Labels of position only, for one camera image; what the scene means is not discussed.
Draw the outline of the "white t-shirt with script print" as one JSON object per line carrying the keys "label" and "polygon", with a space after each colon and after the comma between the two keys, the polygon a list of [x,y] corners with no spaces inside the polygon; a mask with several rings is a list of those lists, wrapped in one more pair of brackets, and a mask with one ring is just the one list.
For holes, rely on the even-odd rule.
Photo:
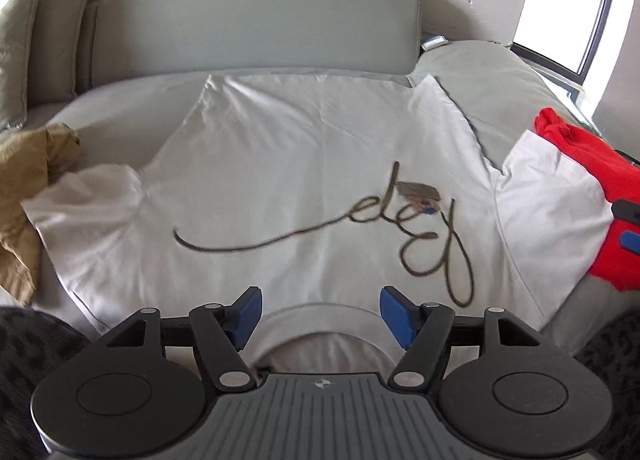
{"label": "white t-shirt with script print", "polygon": [[62,287],[101,331],[264,295],[244,350],[280,371],[390,372],[393,286],[548,324],[593,262],[589,187],[521,131],[503,165],[437,81],[212,76],[141,170],[101,164],[24,204]]}

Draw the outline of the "red garment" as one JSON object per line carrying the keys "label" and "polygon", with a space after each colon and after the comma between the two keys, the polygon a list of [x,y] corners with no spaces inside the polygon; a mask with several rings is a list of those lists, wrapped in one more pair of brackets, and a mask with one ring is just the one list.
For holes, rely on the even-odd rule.
{"label": "red garment", "polygon": [[590,214],[596,230],[593,262],[588,274],[600,278],[620,292],[639,289],[639,255],[620,247],[622,232],[639,232],[639,224],[616,220],[612,203],[625,199],[639,203],[639,168],[625,160],[598,136],[567,123],[553,109],[543,108],[536,115],[534,132],[550,142],[589,187],[593,204]]}

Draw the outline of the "black fuzzy blanket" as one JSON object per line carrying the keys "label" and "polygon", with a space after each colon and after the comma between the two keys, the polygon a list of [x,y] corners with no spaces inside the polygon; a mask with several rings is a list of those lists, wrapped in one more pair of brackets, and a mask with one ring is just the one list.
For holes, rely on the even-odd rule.
{"label": "black fuzzy blanket", "polygon": [[37,385],[74,357],[89,339],[61,319],[38,310],[1,310],[1,457],[43,459],[46,448],[30,415]]}

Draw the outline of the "small white device on sofa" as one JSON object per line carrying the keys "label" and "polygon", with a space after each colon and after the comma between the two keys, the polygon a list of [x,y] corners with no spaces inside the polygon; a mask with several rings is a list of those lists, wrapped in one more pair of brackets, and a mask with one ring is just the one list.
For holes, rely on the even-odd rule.
{"label": "small white device on sofa", "polygon": [[424,36],[421,40],[421,48],[424,52],[434,50],[437,47],[445,46],[449,43],[448,38],[443,35]]}

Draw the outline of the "tan brown garment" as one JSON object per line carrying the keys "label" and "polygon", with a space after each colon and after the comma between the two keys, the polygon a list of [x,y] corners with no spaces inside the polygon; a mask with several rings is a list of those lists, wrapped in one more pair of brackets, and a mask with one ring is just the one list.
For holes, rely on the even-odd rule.
{"label": "tan brown garment", "polygon": [[1,143],[1,287],[23,306],[32,304],[39,286],[41,243],[22,202],[58,180],[79,156],[79,135],[63,123]]}

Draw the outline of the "grey-green sofa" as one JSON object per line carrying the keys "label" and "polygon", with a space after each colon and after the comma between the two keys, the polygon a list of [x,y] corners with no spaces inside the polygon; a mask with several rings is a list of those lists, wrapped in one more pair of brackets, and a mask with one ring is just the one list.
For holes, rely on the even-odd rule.
{"label": "grey-green sofa", "polygon": [[[99,0],[82,18],[80,94],[54,116],[79,135],[81,154],[46,189],[101,164],[144,168],[186,120],[212,76],[337,76],[403,87],[430,77],[470,122],[484,156],[501,166],[521,131],[535,133],[538,107],[522,104],[512,84],[471,76],[469,62],[435,70],[435,53],[421,48],[422,4]],[[42,279],[35,309],[91,341],[99,338],[108,330],[93,324],[62,287],[39,239]]]}

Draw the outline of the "rear grey-green cushion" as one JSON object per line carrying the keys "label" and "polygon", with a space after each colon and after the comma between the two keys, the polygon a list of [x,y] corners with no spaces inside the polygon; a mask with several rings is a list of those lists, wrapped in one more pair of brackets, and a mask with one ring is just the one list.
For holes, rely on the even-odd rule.
{"label": "rear grey-green cushion", "polygon": [[76,57],[88,0],[39,0],[28,63],[27,103],[66,102],[75,96]]}

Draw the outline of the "grey-green cushion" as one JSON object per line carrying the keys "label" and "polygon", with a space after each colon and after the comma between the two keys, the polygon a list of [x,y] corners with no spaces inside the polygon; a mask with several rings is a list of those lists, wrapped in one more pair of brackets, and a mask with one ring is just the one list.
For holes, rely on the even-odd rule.
{"label": "grey-green cushion", "polygon": [[28,63],[38,0],[9,0],[1,9],[1,131],[27,120]]}
{"label": "grey-green cushion", "polygon": [[66,102],[75,96],[76,57],[88,0],[39,0],[28,63],[27,103]]}

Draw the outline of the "front grey-green cushion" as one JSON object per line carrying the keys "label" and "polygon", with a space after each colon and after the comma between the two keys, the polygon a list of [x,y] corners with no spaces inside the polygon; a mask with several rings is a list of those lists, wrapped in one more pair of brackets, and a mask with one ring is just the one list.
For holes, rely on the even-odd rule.
{"label": "front grey-green cushion", "polygon": [[9,0],[1,9],[1,131],[27,120],[28,63],[38,0]]}

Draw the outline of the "window with black frame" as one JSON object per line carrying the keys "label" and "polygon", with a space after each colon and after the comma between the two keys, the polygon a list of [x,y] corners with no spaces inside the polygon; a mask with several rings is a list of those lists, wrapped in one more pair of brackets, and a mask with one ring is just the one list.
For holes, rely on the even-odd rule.
{"label": "window with black frame", "polygon": [[582,85],[599,47],[613,0],[525,0],[512,50]]}

